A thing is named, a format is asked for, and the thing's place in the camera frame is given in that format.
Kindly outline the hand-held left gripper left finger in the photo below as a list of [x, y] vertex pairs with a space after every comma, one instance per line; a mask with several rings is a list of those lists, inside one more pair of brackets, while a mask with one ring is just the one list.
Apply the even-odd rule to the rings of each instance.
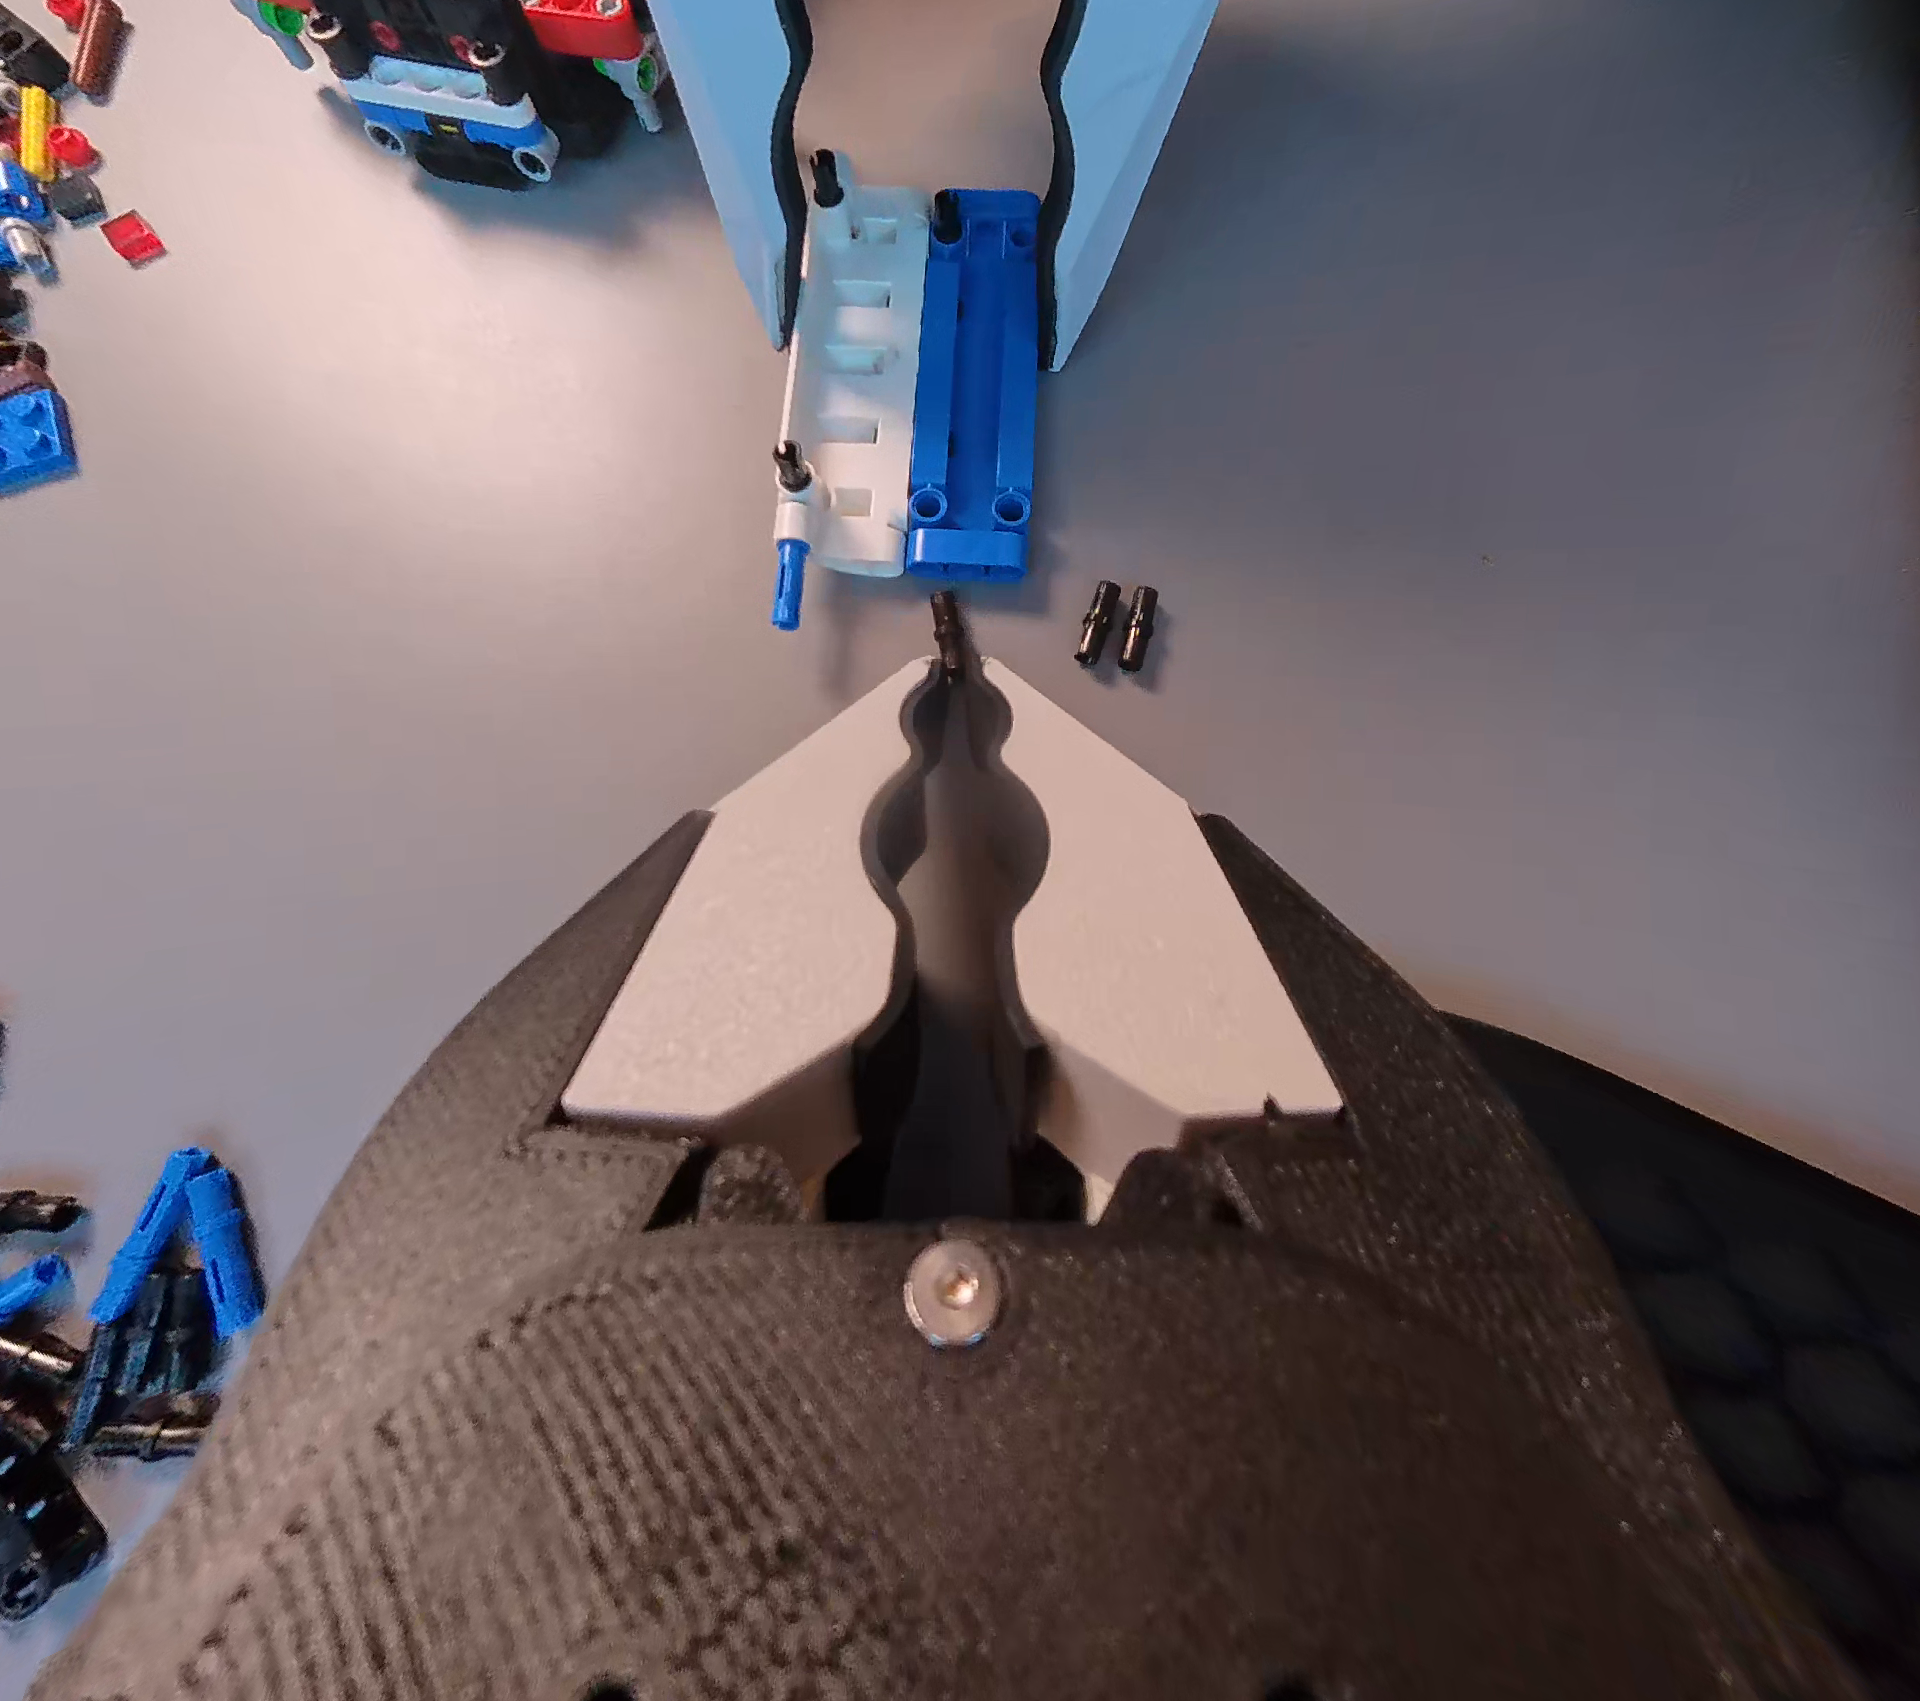
[[826, 1216], [880, 1216], [920, 1072], [915, 930], [948, 689], [907, 663], [720, 798], [555, 1116], [770, 1150]]

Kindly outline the black lego liftarm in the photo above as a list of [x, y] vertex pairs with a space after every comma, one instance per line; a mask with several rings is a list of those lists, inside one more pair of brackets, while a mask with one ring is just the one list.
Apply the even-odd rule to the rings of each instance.
[[107, 1536], [51, 1450], [1, 1434], [1, 1622], [33, 1617], [107, 1554]]

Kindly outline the white lego panel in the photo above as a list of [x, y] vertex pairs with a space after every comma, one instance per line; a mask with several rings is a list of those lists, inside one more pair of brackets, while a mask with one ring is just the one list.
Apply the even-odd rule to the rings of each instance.
[[905, 477], [931, 199], [860, 183], [835, 153], [843, 202], [809, 200], [780, 440], [814, 469], [801, 495], [775, 481], [775, 540], [808, 540], [808, 563], [858, 579], [903, 572]]

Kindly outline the heap of black blue pins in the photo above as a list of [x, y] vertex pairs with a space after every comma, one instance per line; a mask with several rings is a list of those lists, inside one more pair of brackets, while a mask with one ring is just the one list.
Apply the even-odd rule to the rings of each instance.
[[165, 1157], [107, 1254], [81, 1341], [54, 1322], [72, 1278], [56, 1250], [3, 1273], [3, 1469], [44, 1455], [140, 1466], [197, 1455], [227, 1349], [268, 1296], [236, 1175], [202, 1146]]

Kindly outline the black textured pad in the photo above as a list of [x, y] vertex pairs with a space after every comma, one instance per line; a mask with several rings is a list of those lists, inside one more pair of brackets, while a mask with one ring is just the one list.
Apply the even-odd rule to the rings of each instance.
[[1873, 1697], [1918, 1696], [1918, 1218], [1452, 1017], [1595, 1227], [1695, 1448]]

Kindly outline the blue lego panel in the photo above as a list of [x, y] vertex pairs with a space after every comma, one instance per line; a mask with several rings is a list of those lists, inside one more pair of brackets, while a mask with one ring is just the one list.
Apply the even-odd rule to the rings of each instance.
[[1033, 514], [1042, 200], [955, 192], [961, 242], [927, 233], [903, 571], [1012, 583], [1028, 568]]

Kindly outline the pile of mixed lego pieces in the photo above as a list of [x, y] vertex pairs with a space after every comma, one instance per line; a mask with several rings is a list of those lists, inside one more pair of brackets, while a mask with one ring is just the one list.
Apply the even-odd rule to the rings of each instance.
[[79, 471], [68, 403], [36, 338], [33, 290], [58, 280], [61, 224], [104, 218], [97, 153], [61, 115], [74, 67], [19, 9], [1, 6], [1, 492]]

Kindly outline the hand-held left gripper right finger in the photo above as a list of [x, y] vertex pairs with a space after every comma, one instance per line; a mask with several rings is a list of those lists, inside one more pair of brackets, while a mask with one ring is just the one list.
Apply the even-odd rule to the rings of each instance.
[[968, 738], [1004, 882], [1016, 1131], [1099, 1214], [1133, 1162], [1343, 1097], [1188, 800], [986, 658]]

